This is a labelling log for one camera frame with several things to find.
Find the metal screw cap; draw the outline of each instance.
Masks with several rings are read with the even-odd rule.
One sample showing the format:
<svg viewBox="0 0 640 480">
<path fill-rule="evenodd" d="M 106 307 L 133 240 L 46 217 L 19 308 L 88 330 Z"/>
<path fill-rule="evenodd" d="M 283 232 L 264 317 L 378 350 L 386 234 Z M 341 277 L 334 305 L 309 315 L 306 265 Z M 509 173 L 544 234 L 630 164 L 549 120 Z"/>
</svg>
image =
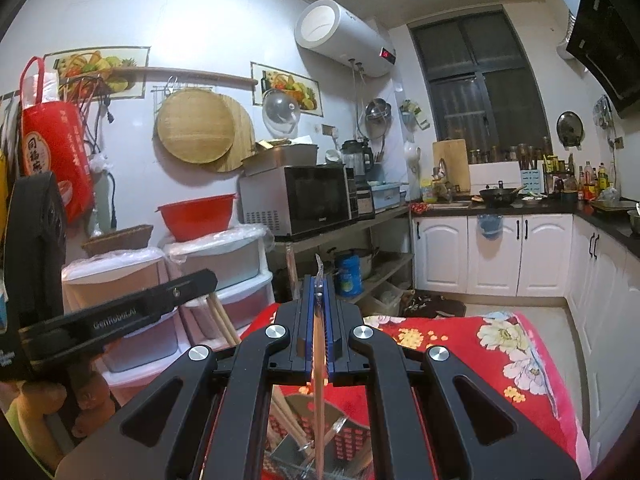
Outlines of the metal screw cap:
<svg viewBox="0 0 640 480">
<path fill-rule="evenodd" d="M 271 339 L 279 339 L 287 333 L 287 330 L 282 325 L 269 325 L 265 333 Z"/>
<path fill-rule="evenodd" d="M 353 335 L 358 339 L 369 339 L 373 335 L 373 329 L 367 325 L 360 325 L 353 329 Z"/>
<path fill-rule="evenodd" d="M 189 350 L 189 359 L 192 361 L 202 361 L 209 355 L 209 349 L 206 346 L 194 346 Z"/>
<path fill-rule="evenodd" d="M 449 359 L 449 350 L 444 346 L 432 346 L 429 348 L 429 357 L 434 361 L 446 361 Z"/>
</svg>

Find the wooden cutting board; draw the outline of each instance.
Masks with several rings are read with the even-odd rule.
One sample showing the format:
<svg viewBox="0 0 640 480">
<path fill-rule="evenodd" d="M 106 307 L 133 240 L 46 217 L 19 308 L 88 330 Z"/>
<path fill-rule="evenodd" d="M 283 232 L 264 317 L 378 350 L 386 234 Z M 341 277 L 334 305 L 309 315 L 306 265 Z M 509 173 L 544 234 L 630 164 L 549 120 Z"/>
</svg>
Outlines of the wooden cutting board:
<svg viewBox="0 0 640 480">
<path fill-rule="evenodd" d="M 165 99 L 157 128 L 162 145 L 193 164 L 218 160 L 234 142 L 234 119 L 223 96 L 201 88 L 178 90 Z"/>
<path fill-rule="evenodd" d="M 242 166 L 242 160 L 253 155 L 255 144 L 254 124 L 249 113 L 235 99 L 223 95 L 223 101 L 231 112 L 234 121 L 234 143 L 231 149 L 218 160 L 204 164 L 210 171 L 233 171 Z"/>
<path fill-rule="evenodd" d="M 466 156 L 465 139 L 441 140 L 433 143 L 433 165 L 436 167 L 443 158 L 447 165 L 449 181 L 460 186 L 461 193 L 471 192 L 471 177 Z"/>
</svg>

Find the window frame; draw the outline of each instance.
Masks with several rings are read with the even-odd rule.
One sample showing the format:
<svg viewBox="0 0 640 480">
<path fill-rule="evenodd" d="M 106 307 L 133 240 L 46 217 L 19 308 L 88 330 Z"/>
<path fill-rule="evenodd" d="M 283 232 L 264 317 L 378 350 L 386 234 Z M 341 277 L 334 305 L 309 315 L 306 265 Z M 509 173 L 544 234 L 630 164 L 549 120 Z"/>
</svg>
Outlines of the window frame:
<svg viewBox="0 0 640 480">
<path fill-rule="evenodd" d="M 509 31 L 511 32 L 511 35 L 513 37 L 513 39 L 515 40 L 515 43 L 518 47 L 518 50 L 520 52 L 520 59 L 511 59 L 511 60 L 496 60 L 496 61 L 484 61 L 482 63 L 478 63 L 478 59 L 476 57 L 476 53 L 473 50 L 473 45 L 471 43 L 471 41 L 469 40 L 468 34 L 466 33 L 465 27 L 463 27 L 463 22 L 464 20 L 468 19 L 468 18 L 474 18 L 477 16 L 486 16 L 486 15 L 490 15 L 490 14 L 500 14 L 501 17 L 504 19 L 507 27 L 509 28 Z M 469 54 L 471 56 L 472 62 L 474 64 L 474 70 L 472 71 L 459 71 L 456 69 L 441 69 L 438 70 L 435 73 L 431 73 L 431 75 L 428 73 L 428 70 L 425 66 L 425 57 L 424 57 L 424 52 L 422 51 L 421 47 L 420 47 L 420 42 L 417 38 L 417 33 L 420 30 L 426 29 L 426 28 L 430 28 L 430 27 L 434 27 L 437 25 L 442 25 L 444 23 L 450 23 L 450 22 L 455 22 L 456 25 L 458 26 L 458 30 L 460 31 L 460 34 L 462 35 L 463 41 L 465 42 L 465 46 L 469 51 Z M 484 105 L 484 109 L 485 109 L 485 113 L 486 113 L 486 119 L 487 119 L 487 123 L 488 123 L 488 141 L 490 145 L 494 145 L 496 142 L 499 145 L 499 135 L 498 135 L 498 128 L 497 128 L 497 123 L 495 121 L 495 115 L 494 115 L 494 110 L 491 104 L 491 98 L 489 96 L 489 91 L 488 88 L 486 86 L 486 81 L 484 79 L 484 74 L 486 73 L 491 73 L 491 72 L 501 72 L 503 70 L 512 70 L 512 69 L 517 69 L 517 68 L 525 68 L 529 70 L 529 73 L 531 74 L 532 78 L 533 78 L 533 82 L 536 88 L 536 92 L 538 94 L 538 101 L 540 102 L 540 108 L 542 110 L 543 113 L 543 123 L 545 125 L 545 134 L 547 137 L 550 137 L 550 133 L 549 133 L 549 124 L 548 124 L 548 120 L 547 120 L 547 115 L 546 115 L 546 110 L 545 110 L 545 104 L 542 101 L 542 95 L 540 93 L 540 87 L 538 86 L 538 80 L 536 78 L 535 72 L 533 72 L 533 69 L 531 67 L 531 64 L 529 62 L 529 57 L 527 57 L 527 53 L 524 49 L 524 46 L 522 44 L 522 42 L 520 41 L 520 37 L 518 35 L 518 33 L 516 32 L 515 28 L 513 27 L 513 23 L 511 23 L 511 20 L 509 19 L 509 16 L 507 15 L 507 13 L 504 10 L 504 7 L 500 6 L 500 7 L 495 7 L 492 6 L 490 8 L 487 8 L 485 10 L 470 10 L 469 12 L 465 12 L 465 13 L 454 13 L 454 15 L 452 15 L 450 18 L 443 18 L 442 20 L 429 20 L 427 22 L 418 22 L 415 25 L 409 25 L 409 31 L 410 31 L 410 35 L 412 38 L 412 41 L 414 42 L 414 49 L 416 51 L 417 57 L 418 57 L 418 63 L 420 64 L 420 69 L 422 70 L 422 78 L 424 79 L 424 83 L 427 87 L 427 91 L 428 91 L 428 95 L 429 95 L 429 99 L 430 99 L 430 104 L 431 104 L 431 111 L 432 111 L 432 117 L 433 117 L 433 122 L 434 125 L 436 127 L 436 140 L 446 140 L 447 137 L 445 135 L 446 132 L 446 126 L 444 124 L 441 124 L 440 118 L 444 115 L 444 110 L 442 109 L 442 107 L 440 106 L 439 102 L 434 99 L 434 93 L 433 93 L 433 84 L 437 84 L 437 83 L 442 83 L 444 81 L 454 81 L 454 80 L 459 80 L 459 79 L 463 79 L 463 78 L 470 78 L 470 77 L 475 77 L 476 81 L 478 82 L 478 86 L 480 89 L 480 93 L 482 95 L 482 103 Z"/>
</svg>

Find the range hood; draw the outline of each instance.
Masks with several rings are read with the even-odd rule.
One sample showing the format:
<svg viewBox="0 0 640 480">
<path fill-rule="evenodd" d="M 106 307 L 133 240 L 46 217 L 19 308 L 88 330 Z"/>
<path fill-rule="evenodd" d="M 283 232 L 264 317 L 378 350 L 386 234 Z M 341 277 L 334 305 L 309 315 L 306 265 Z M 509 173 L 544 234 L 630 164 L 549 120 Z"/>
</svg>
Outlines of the range hood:
<svg viewBox="0 0 640 480">
<path fill-rule="evenodd" d="M 575 16 L 567 52 L 593 73 L 619 113 L 630 110 L 640 101 L 640 0 L 564 2 Z"/>
</svg>

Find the fruit picture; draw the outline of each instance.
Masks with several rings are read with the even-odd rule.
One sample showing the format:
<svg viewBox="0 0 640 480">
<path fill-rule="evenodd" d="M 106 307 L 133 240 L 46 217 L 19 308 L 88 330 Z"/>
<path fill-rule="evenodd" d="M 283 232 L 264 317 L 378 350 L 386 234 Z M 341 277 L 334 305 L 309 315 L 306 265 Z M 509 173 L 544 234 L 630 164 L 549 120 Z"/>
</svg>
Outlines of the fruit picture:
<svg viewBox="0 0 640 480">
<path fill-rule="evenodd" d="M 251 74 L 254 79 L 259 81 L 260 87 L 259 89 L 254 88 L 254 105 L 261 106 L 264 93 L 271 88 L 276 88 L 293 97 L 298 102 L 303 114 L 324 116 L 317 81 L 287 70 L 254 62 L 251 63 Z"/>
<path fill-rule="evenodd" d="M 60 81 L 82 76 L 82 84 L 69 85 L 66 90 L 77 91 L 80 98 L 109 94 L 112 99 L 143 98 L 145 77 L 128 72 L 130 67 L 148 65 L 148 46 L 103 46 L 54 52 L 44 57 L 45 69 L 58 72 Z M 100 77 L 106 84 L 92 78 Z"/>
</svg>

